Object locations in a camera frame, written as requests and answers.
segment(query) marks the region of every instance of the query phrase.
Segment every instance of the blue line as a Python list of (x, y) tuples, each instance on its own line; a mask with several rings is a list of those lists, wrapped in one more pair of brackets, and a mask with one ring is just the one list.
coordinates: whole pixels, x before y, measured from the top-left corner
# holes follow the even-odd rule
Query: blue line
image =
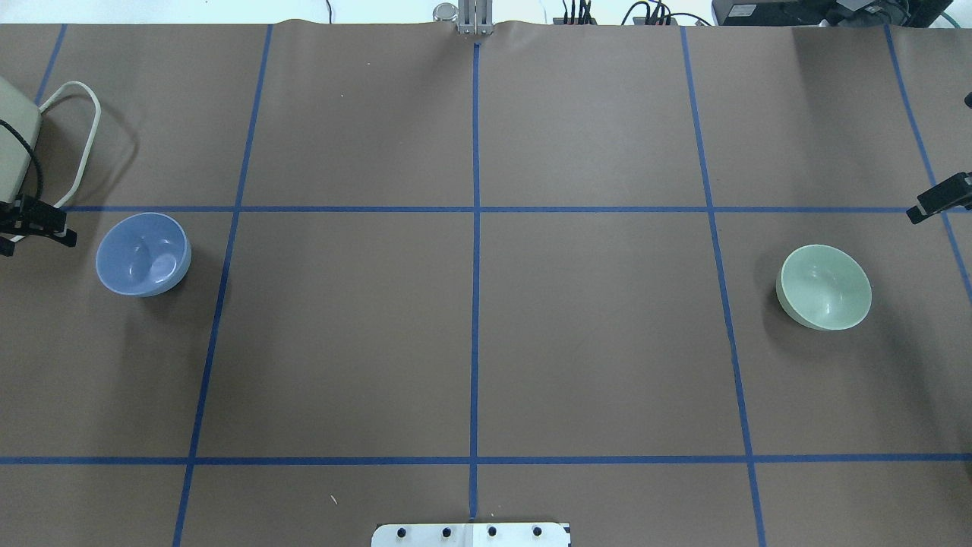
[[(681, 50), (685, 60), (685, 79), (688, 83), (688, 97), (692, 106), (692, 124), (695, 126), (695, 144), (699, 151), (699, 168), (702, 171), (702, 186), (706, 193), (706, 206), (709, 208), (709, 231), (712, 234), (712, 253), (715, 256), (715, 269), (719, 279), (719, 293), (722, 296), (722, 315), (726, 324), (726, 335), (729, 338), (729, 349), (732, 355), (733, 377), (736, 383), (736, 402), (739, 405), (739, 422), (743, 430), (743, 445), (746, 457), (752, 458), (752, 442), (749, 438), (749, 418), (746, 414), (746, 397), (743, 393), (743, 374), (739, 366), (739, 353), (736, 349), (736, 333), (732, 323), (732, 310), (729, 307), (729, 292), (726, 289), (725, 270), (722, 265), (722, 250), (719, 245), (718, 228), (715, 225), (715, 210), (712, 203), (712, 185), (709, 180), (709, 164), (706, 161), (706, 147), (702, 139), (702, 123), (699, 118), (699, 105), (695, 95), (695, 82), (692, 78), (692, 59), (688, 50), (688, 38), (685, 27), (680, 27)], [(752, 512), (756, 521), (756, 538), (760, 547), (766, 547), (766, 530), (763, 526), (763, 509), (759, 498), (759, 486), (756, 481), (756, 467), (750, 462), (746, 465), (749, 475), (749, 490), (752, 495)]]
[(466, 456), (390, 457), (197, 457), (196, 465), (469, 465)]
[(480, 456), (483, 465), (650, 465), (746, 463), (745, 456)]
[(186, 465), (187, 457), (0, 456), (0, 465)]
[(972, 453), (953, 454), (801, 454), (754, 456), (755, 463), (972, 461)]
[(41, 78), (41, 86), (37, 89), (37, 95), (34, 96), (34, 104), (38, 106), (41, 104), (41, 98), (44, 97), (44, 91), (48, 88), (48, 80), (54, 71), (54, 63), (57, 61), (57, 54), (60, 53), (61, 44), (64, 43), (65, 33), (67, 33), (67, 25), (62, 24), (60, 31), (57, 33), (57, 40), (54, 41), (54, 49), (51, 51), (51, 59), (48, 60), (48, 67), (44, 70), (44, 78)]
[[(67, 205), (68, 212), (186, 212), (186, 213), (474, 213), (476, 207), (452, 205)], [(907, 207), (816, 207), (716, 205), (485, 205), (481, 213), (842, 213), (901, 214)], [(956, 209), (950, 214), (972, 213)]]
[(479, 500), (479, 251), (482, 207), (479, 200), (479, 43), (472, 45), (472, 322), (469, 371), (469, 519)]
[[(894, 50), (894, 41), (891, 39), (891, 28), (885, 25), (885, 38), (887, 39), (887, 50), (891, 54), (891, 65), (894, 67), (894, 76), (898, 79), (898, 90), (901, 91), (901, 100), (905, 105), (905, 113), (908, 114), (908, 123), (911, 124), (912, 133), (915, 135), (915, 142), (918, 143), (918, 150), (921, 153), (921, 161), (924, 163), (924, 170), (928, 174), (928, 184), (935, 186), (938, 179), (931, 169), (931, 161), (928, 159), (928, 151), (924, 148), (924, 139), (921, 138), (921, 131), (918, 129), (918, 122), (915, 120), (915, 113), (911, 108), (911, 100), (908, 98), (908, 90), (905, 88), (905, 80), (901, 75), (901, 66), (898, 64), (898, 54)], [(962, 252), (958, 248), (958, 240), (955, 239), (955, 232), (952, 230), (952, 221), (946, 213), (941, 213), (942, 224), (945, 225), (945, 233), (949, 236), (949, 244), (952, 246), (952, 254), (955, 255), (955, 263), (958, 265), (958, 274), (965, 285), (965, 295), (972, 304), (972, 281), (969, 280), (968, 270), (965, 268), (965, 261), (962, 259)]]
[(209, 379), (213, 370), (213, 356), (216, 353), (216, 341), (220, 333), (220, 320), (223, 317), (223, 304), (226, 301), (226, 283), (229, 280), (229, 266), (233, 257), (233, 245), (236, 242), (236, 229), (239, 226), (239, 208), (243, 202), (243, 192), (246, 188), (246, 175), (250, 163), (250, 151), (253, 147), (254, 133), (257, 131), (257, 116), (260, 112), (260, 96), (263, 91), (263, 77), (266, 75), (266, 62), (270, 53), (270, 39), (273, 37), (273, 25), (266, 26), (266, 37), (263, 39), (263, 55), (260, 59), (260, 74), (257, 77), (257, 90), (253, 98), (253, 110), (250, 113), (250, 127), (247, 130), (246, 148), (243, 151), (243, 165), (240, 166), (240, 178), (236, 187), (236, 210), (229, 225), (229, 237), (226, 241), (226, 255), (223, 259), (223, 274), (220, 277), (220, 289), (216, 297), (216, 309), (213, 312), (213, 325), (209, 333), (209, 348), (206, 351), (206, 364), (202, 371), (202, 384), (199, 387), (199, 400), (195, 407), (195, 421), (192, 425), (189, 458), (186, 465), (186, 476), (183, 481), (182, 496), (179, 500), (179, 513), (176, 517), (175, 533), (172, 537), (173, 547), (182, 543), (183, 526), (186, 523), (186, 510), (189, 506), (189, 494), (192, 486), (192, 472), (196, 452), (199, 449), (199, 432), (202, 429), (202, 417), (206, 409), (206, 396), (209, 392)]

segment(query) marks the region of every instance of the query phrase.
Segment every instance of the bowl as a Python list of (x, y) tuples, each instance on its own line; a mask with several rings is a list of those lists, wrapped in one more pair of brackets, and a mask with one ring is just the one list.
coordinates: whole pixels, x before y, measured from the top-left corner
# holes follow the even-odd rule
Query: bowl
[(101, 239), (94, 268), (109, 290), (147, 297), (176, 286), (191, 258), (189, 238), (174, 218), (140, 213), (122, 220)]
[(777, 298), (786, 313), (820, 331), (850, 329), (871, 310), (871, 282), (846, 252), (807, 245), (790, 253), (777, 275)]

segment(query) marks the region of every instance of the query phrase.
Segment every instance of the blue bowl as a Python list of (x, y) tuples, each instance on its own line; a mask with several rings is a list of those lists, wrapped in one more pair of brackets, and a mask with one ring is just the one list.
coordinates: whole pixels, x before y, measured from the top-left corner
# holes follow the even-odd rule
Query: blue bowl
[(192, 247), (186, 231), (168, 215), (140, 213), (119, 222), (101, 240), (94, 268), (110, 290), (124, 296), (155, 296), (186, 275)]

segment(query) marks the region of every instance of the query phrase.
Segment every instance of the table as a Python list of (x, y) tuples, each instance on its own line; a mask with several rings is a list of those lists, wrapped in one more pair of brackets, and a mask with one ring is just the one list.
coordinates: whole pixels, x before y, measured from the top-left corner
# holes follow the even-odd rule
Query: table
[[(0, 26), (6, 79), (105, 111), (78, 247), (0, 265), (0, 543), (966, 542), (972, 215), (904, 210), (968, 169), (972, 35), (644, 30)], [(97, 242), (146, 210), (193, 263), (119, 297)], [(810, 242), (858, 327), (775, 302)]]

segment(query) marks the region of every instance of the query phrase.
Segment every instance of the bowl rim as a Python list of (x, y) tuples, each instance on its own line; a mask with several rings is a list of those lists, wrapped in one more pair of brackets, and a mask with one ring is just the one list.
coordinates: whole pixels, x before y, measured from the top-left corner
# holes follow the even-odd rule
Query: bowl rim
[[(849, 325), (841, 326), (839, 328), (834, 328), (826, 325), (821, 325), (816, 321), (810, 320), (806, 315), (804, 315), (800, 310), (798, 310), (796, 306), (793, 305), (793, 301), (789, 298), (789, 295), (786, 294), (786, 281), (785, 281), (786, 265), (789, 264), (791, 258), (796, 256), (800, 252), (806, 252), (808, 249), (812, 249), (815, 247), (821, 247), (827, 249), (828, 252), (836, 251), (837, 254), (843, 255), (845, 258), (850, 260), (850, 262), (854, 265), (855, 270), (860, 274), (861, 277), (864, 278), (865, 281), (864, 285), (867, 286), (867, 307), (861, 312), (860, 316), (854, 321), (852, 321)], [(782, 288), (783, 297), (786, 299), (786, 301), (789, 303), (789, 306), (793, 308), (793, 311), (797, 315), (799, 315), (804, 321), (807, 321), (811, 325), (814, 325), (815, 328), (820, 330), (827, 330), (827, 331), (842, 331), (859, 325), (860, 322), (863, 321), (865, 317), (867, 317), (867, 314), (871, 312), (871, 304), (874, 298), (874, 291), (871, 289), (871, 278), (867, 276), (867, 272), (865, 272), (864, 269), (861, 268), (860, 264), (858, 264), (857, 261), (854, 260), (854, 258), (850, 254), (844, 252), (843, 250), (834, 247), (832, 245), (825, 245), (823, 243), (811, 243), (809, 245), (803, 245), (802, 247), (798, 247), (794, 249), (793, 252), (791, 252), (789, 255), (786, 256), (786, 260), (783, 261), (783, 265), (780, 267), (780, 287)]]
[[(143, 211), (143, 212), (136, 213), (136, 214), (133, 214), (133, 215), (131, 215), (129, 217), (125, 217), (125, 218), (121, 219), (115, 226), (113, 226), (111, 228), (111, 230), (109, 230), (108, 232), (105, 233), (105, 235), (101, 238), (101, 242), (98, 243), (98, 250), (94, 253), (94, 269), (95, 269), (95, 272), (98, 274), (98, 280), (101, 281), (101, 284), (104, 285), (105, 288), (107, 288), (108, 290), (112, 291), (113, 293), (120, 294), (122, 296), (142, 296), (142, 295), (144, 295), (146, 293), (145, 293), (145, 291), (121, 291), (121, 290), (118, 290), (118, 289), (116, 289), (114, 287), (108, 286), (108, 283), (105, 282), (104, 276), (101, 274), (101, 261), (98, 260), (98, 259), (99, 259), (99, 257), (101, 257), (101, 249), (104, 247), (105, 239), (107, 239), (108, 236), (110, 236), (112, 234), (112, 232), (114, 232), (115, 230), (118, 230), (121, 227), (122, 224), (125, 224), (125, 223), (131, 221), (134, 218), (143, 217), (143, 216), (160, 216), (160, 217), (163, 217), (166, 220), (168, 220), (169, 222), (171, 222), (172, 224), (174, 224), (176, 226), (176, 228), (179, 229), (179, 234), (182, 236), (183, 241), (186, 243), (185, 245), (183, 245), (182, 256), (179, 257), (179, 263), (180, 264), (182, 264), (182, 263), (184, 263), (186, 261), (187, 256), (189, 256), (189, 253), (191, 252), (190, 244), (189, 244), (189, 236), (186, 235), (186, 230), (182, 227), (181, 224), (179, 224), (179, 221), (177, 221), (176, 219), (172, 218), (171, 216), (169, 216), (169, 215), (167, 215), (165, 213), (158, 213), (158, 212), (154, 212), (154, 211)], [(167, 275), (165, 277), (165, 280), (164, 281), (167, 281), (168, 279), (170, 279), (173, 275), (176, 274), (176, 272), (178, 270), (179, 269), (177, 268), (172, 273), (170, 273), (169, 275)]]

